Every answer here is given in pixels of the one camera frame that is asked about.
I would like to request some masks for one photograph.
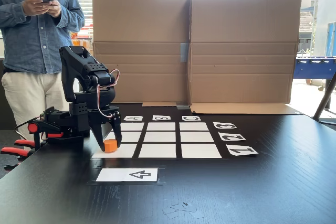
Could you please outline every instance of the robotic arm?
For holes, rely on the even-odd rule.
[[[110,105],[115,98],[115,78],[109,70],[81,46],[59,49],[62,61],[62,85],[69,111],[48,108],[39,120],[28,123],[34,134],[35,150],[40,148],[39,135],[45,132],[47,142],[67,144],[83,141],[92,130],[102,151],[105,151],[101,125],[110,123],[118,148],[122,135],[119,108]],[[74,93],[73,82],[78,79],[83,92]]]

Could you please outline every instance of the black table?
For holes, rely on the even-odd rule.
[[[191,115],[120,108],[123,117],[142,115],[145,122],[154,114],[176,121]],[[232,156],[219,139],[224,158],[217,159],[91,159],[98,148],[93,137],[73,148],[46,145],[0,180],[1,223],[336,223],[335,131],[305,115],[201,119],[214,135],[213,122],[234,123],[259,154]],[[162,183],[94,182],[102,167],[159,167]],[[192,203],[205,218],[180,211],[169,220],[162,208],[175,201]]]

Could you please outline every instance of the tape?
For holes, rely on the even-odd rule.
[[[187,62],[189,43],[181,43],[181,62]]]

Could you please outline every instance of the orange cube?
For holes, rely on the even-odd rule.
[[[115,152],[118,149],[117,140],[106,139],[104,140],[105,152]]]

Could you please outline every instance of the man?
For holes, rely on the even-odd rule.
[[[2,84],[17,125],[51,106],[69,109],[58,49],[71,45],[69,32],[78,32],[84,20],[78,0],[0,0],[5,43]],[[19,131],[33,139],[26,125]]]

